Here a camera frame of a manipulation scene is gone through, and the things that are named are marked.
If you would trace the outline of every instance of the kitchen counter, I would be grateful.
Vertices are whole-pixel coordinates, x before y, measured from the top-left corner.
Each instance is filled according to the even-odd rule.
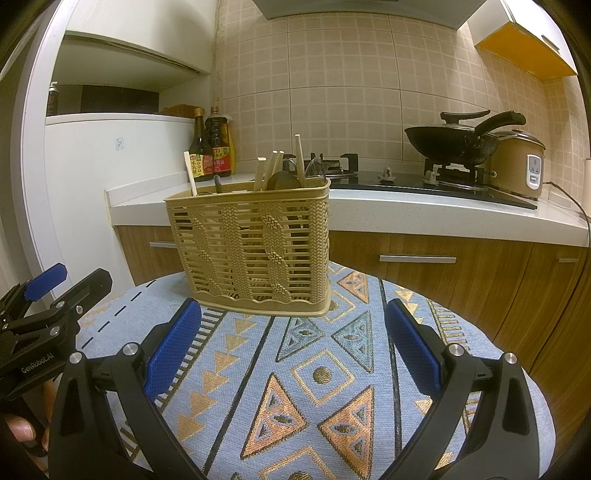
[[[222,183],[249,181],[236,174]],[[186,173],[124,185],[106,191],[111,224],[167,226],[164,199],[190,186]],[[200,185],[213,184],[213,181]],[[587,226],[579,215],[549,200],[536,210],[438,195],[331,190],[329,228],[338,231],[410,233],[538,242],[586,247]]]

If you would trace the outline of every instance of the blue gripper pad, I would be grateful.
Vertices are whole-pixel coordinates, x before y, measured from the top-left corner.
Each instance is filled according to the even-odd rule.
[[[419,392],[439,398],[445,379],[445,344],[435,331],[419,325],[399,299],[386,305],[385,323],[388,336],[394,342]]]
[[[154,351],[146,363],[144,384],[151,401],[168,390],[200,326],[201,307],[187,299],[168,323],[156,325],[142,342],[144,352]]]
[[[27,284],[24,297],[27,301],[37,301],[46,293],[49,293],[61,282],[63,282],[68,275],[66,266],[61,263],[56,263],[53,267],[48,268],[42,274],[33,278]]]

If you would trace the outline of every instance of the human finger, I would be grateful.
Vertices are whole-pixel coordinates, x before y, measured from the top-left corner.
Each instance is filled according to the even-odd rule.
[[[18,442],[30,442],[35,439],[35,430],[24,418],[7,413],[4,420]]]

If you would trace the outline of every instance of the cabinet drawer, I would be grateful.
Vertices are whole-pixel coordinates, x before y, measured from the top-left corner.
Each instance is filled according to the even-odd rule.
[[[117,226],[125,259],[136,285],[183,271],[169,226]]]

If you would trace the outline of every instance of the utensil holder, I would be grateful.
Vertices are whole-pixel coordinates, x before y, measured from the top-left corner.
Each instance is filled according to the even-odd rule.
[[[312,178],[300,189],[253,192],[250,181],[165,199],[193,298],[241,313],[325,315],[329,186]]]

